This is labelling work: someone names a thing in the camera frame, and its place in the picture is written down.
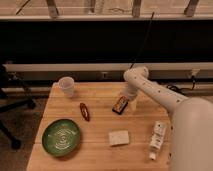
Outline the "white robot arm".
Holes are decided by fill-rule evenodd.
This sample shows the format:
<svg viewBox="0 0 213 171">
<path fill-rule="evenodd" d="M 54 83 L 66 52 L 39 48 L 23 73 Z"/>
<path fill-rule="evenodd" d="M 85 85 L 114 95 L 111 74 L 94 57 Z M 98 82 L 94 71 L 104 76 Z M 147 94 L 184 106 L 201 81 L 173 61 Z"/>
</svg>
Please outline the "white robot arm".
<svg viewBox="0 0 213 171">
<path fill-rule="evenodd" d="M 148 79 L 146 67 L 124 72 L 124 95 L 135 99 L 141 90 L 164 107 L 171 121 L 169 171 L 213 171 L 213 103 L 189 98 Z"/>
</svg>

